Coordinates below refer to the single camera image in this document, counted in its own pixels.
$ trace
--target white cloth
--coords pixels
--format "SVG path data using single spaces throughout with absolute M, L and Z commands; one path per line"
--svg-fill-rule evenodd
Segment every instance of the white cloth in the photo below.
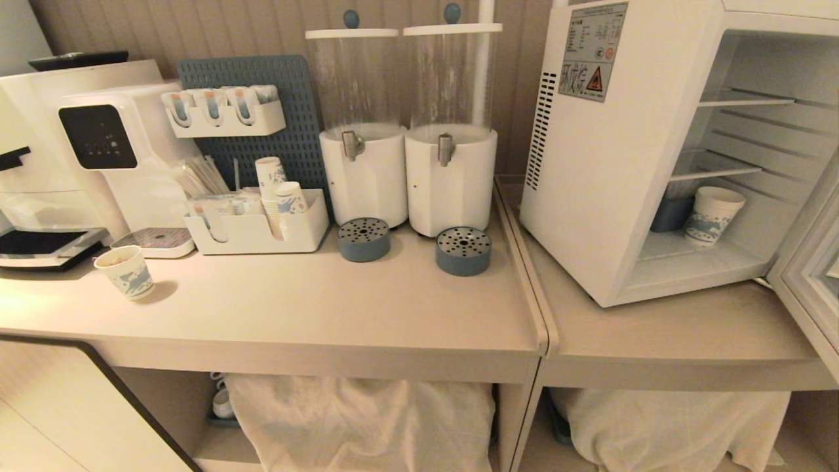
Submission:
M 266 472 L 490 472 L 492 386 L 230 374 Z
M 609 472 L 713 472 L 726 455 L 763 472 L 789 392 L 550 389 L 574 447 Z

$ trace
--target dispenser lid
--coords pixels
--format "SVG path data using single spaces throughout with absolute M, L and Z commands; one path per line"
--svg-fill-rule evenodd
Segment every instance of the dispenser lid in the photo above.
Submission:
M 402 30 L 405 36 L 429 36 L 432 34 L 497 33 L 502 30 L 500 23 L 432 24 L 431 26 L 412 26 Z
M 315 29 L 306 31 L 306 39 L 395 38 L 397 36 L 399 36 L 398 29 L 386 28 Z

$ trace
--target lid knob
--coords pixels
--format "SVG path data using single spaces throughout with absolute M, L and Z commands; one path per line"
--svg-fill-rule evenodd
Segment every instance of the lid knob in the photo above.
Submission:
M 461 20 L 461 6 L 457 3 L 449 3 L 443 8 L 443 18 L 446 19 L 448 24 L 457 23 Z
M 358 17 L 358 12 L 355 10 L 347 10 L 344 12 L 344 26 L 349 29 L 356 29 L 361 25 L 362 20 Z

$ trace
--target blue pegboard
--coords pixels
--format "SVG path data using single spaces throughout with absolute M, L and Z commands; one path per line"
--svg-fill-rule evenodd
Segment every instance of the blue pegboard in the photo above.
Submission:
M 196 138 L 211 155 L 224 180 L 233 187 L 233 158 L 239 159 L 242 186 L 256 186 L 253 162 L 276 155 L 290 181 L 304 188 L 320 188 L 329 202 L 329 184 L 320 152 L 320 125 L 309 66 L 302 55 L 258 55 L 183 60 L 178 64 L 183 88 L 275 85 L 283 103 L 286 128 L 269 136 Z M 327 205 L 331 216 L 331 205 Z

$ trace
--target warning sticker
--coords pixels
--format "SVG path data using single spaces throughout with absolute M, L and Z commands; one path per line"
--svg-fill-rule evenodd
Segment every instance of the warning sticker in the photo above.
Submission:
M 571 14 L 558 93 L 606 100 L 628 3 L 581 8 Z
M 586 90 L 591 90 L 592 92 L 603 92 L 603 80 L 600 74 L 600 67 L 597 67 L 594 71 L 594 75 L 591 76 L 591 80 L 588 81 Z

